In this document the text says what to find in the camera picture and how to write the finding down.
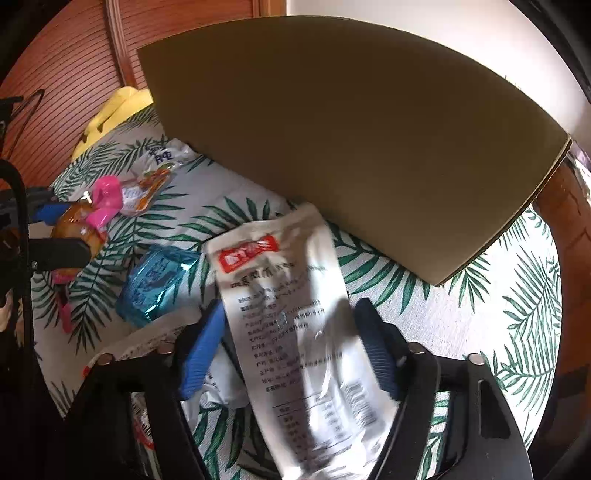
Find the black cable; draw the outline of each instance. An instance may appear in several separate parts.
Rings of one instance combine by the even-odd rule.
[[[25,118],[25,121],[21,125],[21,129],[18,131],[17,136],[14,138],[14,142],[12,142],[12,147],[10,148],[10,150],[8,151],[8,155],[6,156],[7,160],[10,160],[10,157],[12,156],[12,152],[14,151],[14,148],[17,146],[17,143],[18,143],[19,139],[21,138],[21,135],[24,132],[25,127],[27,126],[27,124],[31,120],[31,117],[35,114],[35,112],[37,111],[37,108],[39,108],[39,105],[40,105],[41,101],[43,100],[44,95],[45,95],[45,89],[40,88],[39,90],[36,90],[32,94],[30,94],[25,100],[23,100],[23,102],[18,106],[18,108],[15,110],[15,112],[11,115],[10,120],[8,121],[9,124],[11,124],[13,122],[13,120],[16,117],[18,117],[18,115],[20,115],[20,113],[31,104],[31,102],[33,101],[33,99],[36,96],[38,96],[37,103],[29,111],[27,117]]]

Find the leaf print tablecloth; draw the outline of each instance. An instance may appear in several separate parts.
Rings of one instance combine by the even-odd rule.
[[[166,141],[148,107],[73,162],[54,182],[56,193],[77,199],[99,177],[126,171],[146,150]],[[173,302],[205,305],[216,290],[203,243],[244,222],[276,218],[291,208],[282,197],[200,156],[183,167],[147,213],[117,216],[110,223],[108,243],[70,286],[71,334],[61,328],[50,276],[36,274],[36,350],[61,413],[72,403],[92,356],[135,329],[116,315],[114,304],[128,271],[149,244],[202,253],[176,285]],[[383,221],[389,221],[387,209]],[[528,208],[498,241],[441,287],[422,282],[337,226],[331,229],[351,303],[369,297],[386,321],[436,355],[463,358],[480,352],[529,445],[550,391],[561,328],[558,257],[540,217]],[[419,478],[434,472],[447,401],[445,393],[437,399]],[[204,406],[194,438],[214,480],[278,478],[249,407]]]

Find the metal screw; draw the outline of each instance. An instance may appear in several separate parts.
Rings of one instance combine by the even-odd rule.
[[[96,359],[97,365],[109,365],[115,360],[115,357],[111,353],[103,353]]]
[[[484,359],[482,358],[482,355],[479,353],[471,353],[470,355],[468,355],[468,360],[470,361],[470,363],[473,363],[474,365],[484,365]]]
[[[425,347],[418,342],[410,342],[408,344],[408,350],[411,353],[416,353],[417,355],[420,353],[425,353]]]
[[[156,351],[160,355],[169,355],[174,352],[174,343],[172,342],[160,342],[160,345],[156,348]]]

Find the cardboard box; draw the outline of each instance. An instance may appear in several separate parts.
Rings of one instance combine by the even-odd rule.
[[[169,137],[314,203],[432,284],[511,225],[570,145],[477,62],[355,20],[232,21],[139,59]]]

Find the yellow plastic object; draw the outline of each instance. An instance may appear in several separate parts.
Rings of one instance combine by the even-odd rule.
[[[152,103],[152,95],[147,88],[136,90],[133,87],[121,87],[116,90],[86,126],[82,140],[74,149],[72,160],[77,159],[117,125]]]

